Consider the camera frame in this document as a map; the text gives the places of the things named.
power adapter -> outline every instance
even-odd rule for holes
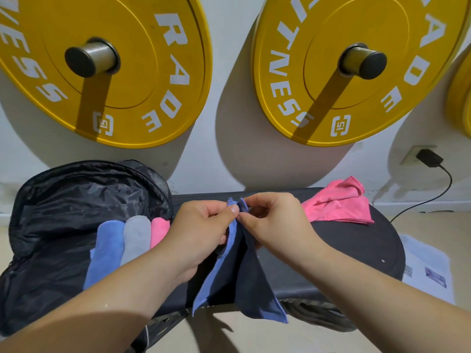
[[[416,204],[415,206],[412,206],[412,207],[409,207],[405,210],[403,210],[401,213],[399,213],[397,216],[395,216],[394,218],[392,218],[391,220],[391,223],[393,222],[394,219],[396,219],[398,216],[400,216],[402,213],[404,212],[407,212],[409,209],[412,209],[412,208],[415,208],[415,207],[418,207],[418,206],[421,206],[422,204],[426,204],[426,203],[430,203],[438,198],[440,198],[441,196],[443,196],[446,192],[448,192],[448,190],[451,188],[452,184],[453,184],[453,178],[451,177],[451,174],[450,172],[448,172],[441,164],[443,162],[443,159],[437,155],[436,153],[434,153],[432,150],[430,149],[422,149],[419,151],[419,153],[417,154],[417,156],[415,156],[416,159],[418,159],[419,161],[421,161],[425,166],[427,167],[430,167],[430,168],[434,168],[434,167],[440,167],[442,170],[444,170],[446,172],[446,174],[448,175],[448,177],[450,177],[450,185],[448,186],[447,189],[445,189],[445,191],[439,195],[439,196],[436,196],[435,198],[432,198],[431,200],[429,201],[425,201],[425,202],[422,202],[422,203],[419,203],[419,204]]]

black plug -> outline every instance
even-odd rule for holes
[[[430,149],[420,150],[415,157],[427,167],[440,167],[443,162],[443,159]]]

fingernail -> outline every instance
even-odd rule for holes
[[[232,213],[238,214],[239,213],[239,207],[237,205],[232,205],[231,207]]]

weight plate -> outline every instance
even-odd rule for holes
[[[470,0],[266,0],[252,55],[260,104],[296,142],[365,139],[426,96],[458,52],[469,20]],[[378,77],[344,76],[341,56],[353,46],[386,55],[385,69],[381,53],[359,69]]]
[[[206,102],[209,28],[199,0],[0,0],[0,64],[50,117],[91,140],[147,148],[187,130]],[[91,38],[115,74],[82,78],[65,52]]]
[[[451,83],[446,100],[446,116],[471,138],[471,53],[468,53]]]

gray cloth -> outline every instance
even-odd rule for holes
[[[151,224],[147,217],[137,215],[128,219],[124,226],[124,254],[120,266],[149,251],[150,237]]]

